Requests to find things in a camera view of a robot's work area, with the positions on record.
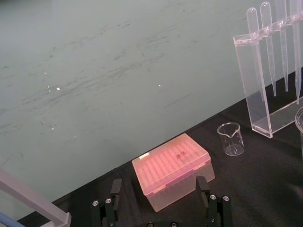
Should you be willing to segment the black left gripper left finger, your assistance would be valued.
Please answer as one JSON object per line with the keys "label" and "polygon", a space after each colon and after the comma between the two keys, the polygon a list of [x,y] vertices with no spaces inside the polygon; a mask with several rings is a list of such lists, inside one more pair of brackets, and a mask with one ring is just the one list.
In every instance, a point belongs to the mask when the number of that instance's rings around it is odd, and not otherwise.
{"label": "black left gripper left finger", "polygon": [[104,200],[94,200],[91,203],[92,227],[116,227],[118,221],[118,209],[120,194],[122,191],[122,179],[115,179],[109,196]]}

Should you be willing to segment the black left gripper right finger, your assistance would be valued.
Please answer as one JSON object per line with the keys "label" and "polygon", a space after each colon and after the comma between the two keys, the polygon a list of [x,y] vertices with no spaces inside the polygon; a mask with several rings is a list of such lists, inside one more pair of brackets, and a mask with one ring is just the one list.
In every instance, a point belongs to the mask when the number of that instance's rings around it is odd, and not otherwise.
{"label": "black left gripper right finger", "polygon": [[231,198],[210,192],[210,187],[203,176],[196,177],[196,193],[203,207],[205,227],[231,226]]}

